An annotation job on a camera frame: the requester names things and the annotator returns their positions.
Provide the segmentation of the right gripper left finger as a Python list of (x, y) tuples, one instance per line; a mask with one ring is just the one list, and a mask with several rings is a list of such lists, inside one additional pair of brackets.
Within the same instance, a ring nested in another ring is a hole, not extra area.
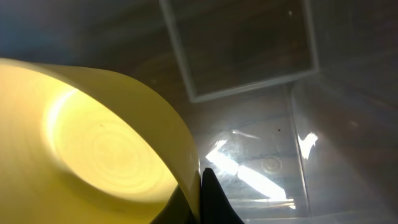
[(196, 224), (196, 219), (179, 186), (174, 190), (164, 209), (150, 224)]

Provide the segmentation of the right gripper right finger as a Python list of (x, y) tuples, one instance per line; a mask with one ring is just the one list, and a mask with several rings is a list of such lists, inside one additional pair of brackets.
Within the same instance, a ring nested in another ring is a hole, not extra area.
[(233, 210), (211, 168), (202, 172), (201, 222), (204, 224), (243, 224)]

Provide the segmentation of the yellow small bowl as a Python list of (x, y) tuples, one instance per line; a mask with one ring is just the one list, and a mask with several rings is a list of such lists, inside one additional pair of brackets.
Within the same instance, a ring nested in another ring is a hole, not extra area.
[(1, 60), (1, 222), (150, 223), (179, 186), (200, 221), (187, 125), (126, 75)]

